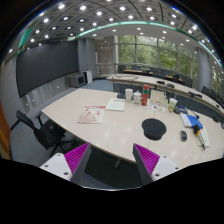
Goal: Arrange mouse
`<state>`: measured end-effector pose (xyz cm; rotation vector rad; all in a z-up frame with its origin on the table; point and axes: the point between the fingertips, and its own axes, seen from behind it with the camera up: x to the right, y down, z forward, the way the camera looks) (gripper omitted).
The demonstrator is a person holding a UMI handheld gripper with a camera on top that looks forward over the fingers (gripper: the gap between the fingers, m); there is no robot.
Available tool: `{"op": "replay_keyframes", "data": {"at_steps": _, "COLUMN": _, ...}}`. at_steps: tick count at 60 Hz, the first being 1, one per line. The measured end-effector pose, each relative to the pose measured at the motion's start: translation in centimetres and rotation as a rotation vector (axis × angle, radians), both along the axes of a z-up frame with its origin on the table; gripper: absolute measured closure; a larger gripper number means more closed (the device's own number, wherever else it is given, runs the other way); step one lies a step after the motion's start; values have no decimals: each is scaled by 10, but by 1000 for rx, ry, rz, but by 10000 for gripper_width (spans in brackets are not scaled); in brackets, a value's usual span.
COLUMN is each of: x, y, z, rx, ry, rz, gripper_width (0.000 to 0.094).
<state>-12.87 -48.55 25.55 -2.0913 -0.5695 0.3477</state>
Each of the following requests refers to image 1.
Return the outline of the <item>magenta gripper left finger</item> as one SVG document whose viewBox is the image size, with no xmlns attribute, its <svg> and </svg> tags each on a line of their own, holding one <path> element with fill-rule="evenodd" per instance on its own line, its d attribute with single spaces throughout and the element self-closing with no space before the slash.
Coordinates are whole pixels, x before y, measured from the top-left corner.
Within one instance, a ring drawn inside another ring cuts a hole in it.
<svg viewBox="0 0 224 224">
<path fill-rule="evenodd" d="M 56 153 L 41 169 L 72 183 L 79 184 L 91 154 L 91 144 L 85 143 L 66 154 Z"/>
</svg>

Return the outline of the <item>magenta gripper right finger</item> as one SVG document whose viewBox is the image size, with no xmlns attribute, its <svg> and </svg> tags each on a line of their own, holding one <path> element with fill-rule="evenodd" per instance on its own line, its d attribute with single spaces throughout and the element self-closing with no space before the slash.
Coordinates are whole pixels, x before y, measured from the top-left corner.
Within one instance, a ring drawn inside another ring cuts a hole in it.
<svg viewBox="0 0 224 224">
<path fill-rule="evenodd" d="M 136 143 L 133 144 L 133 155 L 144 185 L 148 185 L 180 169 L 168 156 L 159 156 Z"/>
</svg>

